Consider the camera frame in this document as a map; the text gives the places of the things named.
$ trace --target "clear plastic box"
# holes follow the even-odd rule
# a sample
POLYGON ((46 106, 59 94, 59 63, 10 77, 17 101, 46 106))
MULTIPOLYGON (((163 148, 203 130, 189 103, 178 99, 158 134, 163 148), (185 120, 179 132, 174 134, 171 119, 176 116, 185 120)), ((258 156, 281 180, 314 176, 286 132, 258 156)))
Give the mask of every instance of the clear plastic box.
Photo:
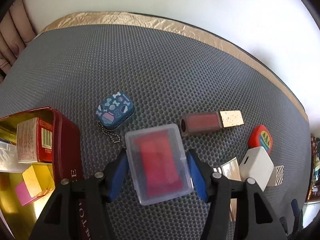
POLYGON ((24 172, 30 166, 30 163, 18 163, 18 152, 15 145, 0 141, 0 171, 24 172))
POLYGON ((133 185, 141 205, 159 203, 193 191, 176 124, 130 131, 125 141, 133 185))

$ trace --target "pink sticky note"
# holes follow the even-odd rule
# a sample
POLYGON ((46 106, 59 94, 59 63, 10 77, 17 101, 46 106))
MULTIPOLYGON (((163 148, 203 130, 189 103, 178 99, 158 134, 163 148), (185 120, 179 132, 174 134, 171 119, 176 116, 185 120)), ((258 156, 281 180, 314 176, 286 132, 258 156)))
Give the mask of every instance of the pink sticky note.
POLYGON ((22 206, 28 205, 36 201, 37 199, 41 198, 40 197, 30 197, 29 191, 27 189, 26 184, 21 182, 16 188, 15 188, 18 200, 22 206))

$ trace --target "barcode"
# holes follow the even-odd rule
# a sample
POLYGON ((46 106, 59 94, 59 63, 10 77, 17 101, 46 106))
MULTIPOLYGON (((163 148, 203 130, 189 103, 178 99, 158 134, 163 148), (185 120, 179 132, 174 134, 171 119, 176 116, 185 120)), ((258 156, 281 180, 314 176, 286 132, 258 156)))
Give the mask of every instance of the barcode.
POLYGON ((42 147, 52 150, 52 132, 41 128, 42 147))

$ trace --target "yellow sticky note cube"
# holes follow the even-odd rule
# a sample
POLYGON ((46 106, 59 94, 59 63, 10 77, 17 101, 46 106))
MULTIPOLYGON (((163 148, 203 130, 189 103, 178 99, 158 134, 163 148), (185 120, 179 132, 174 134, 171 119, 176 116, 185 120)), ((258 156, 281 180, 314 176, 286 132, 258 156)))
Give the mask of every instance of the yellow sticky note cube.
POLYGON ((39 197, 54 189, 54 181, 47 165, 32 165, 23 174, 31 197, 39 197))

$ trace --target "metal bolt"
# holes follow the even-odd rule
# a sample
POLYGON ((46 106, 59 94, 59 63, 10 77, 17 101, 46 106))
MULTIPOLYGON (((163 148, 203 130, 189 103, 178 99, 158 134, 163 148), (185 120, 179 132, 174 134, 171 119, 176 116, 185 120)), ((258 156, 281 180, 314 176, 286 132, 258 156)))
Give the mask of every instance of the metal bolt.
POLYGON ((69 180, 68 179, 62 179, 61 180, 61 184, 62 185, 67 185, 69 183, 69 180))
POLYGON ((104 175, 103 175, 103 172, 98 171, 98 172, 95 173, 94 176, 95 176, 97 179, 100 179, 100 178, 102 178, 104 175))
POLYGON ((212 174, 212 177, 214 177, 214 178, 216 178, 216 179, 220 179, 220 178, 221 178, 221 174, 218 173, 218 172, 214 172, 214 173, 212 174))
POLYGON ((247 182, 248 182, 249 184, 251 184, 251 185, 253 185, 253 184, 256 183, 255 179, 253 179, 253 178, 248 178, 248 179, 247 179, 247 182))

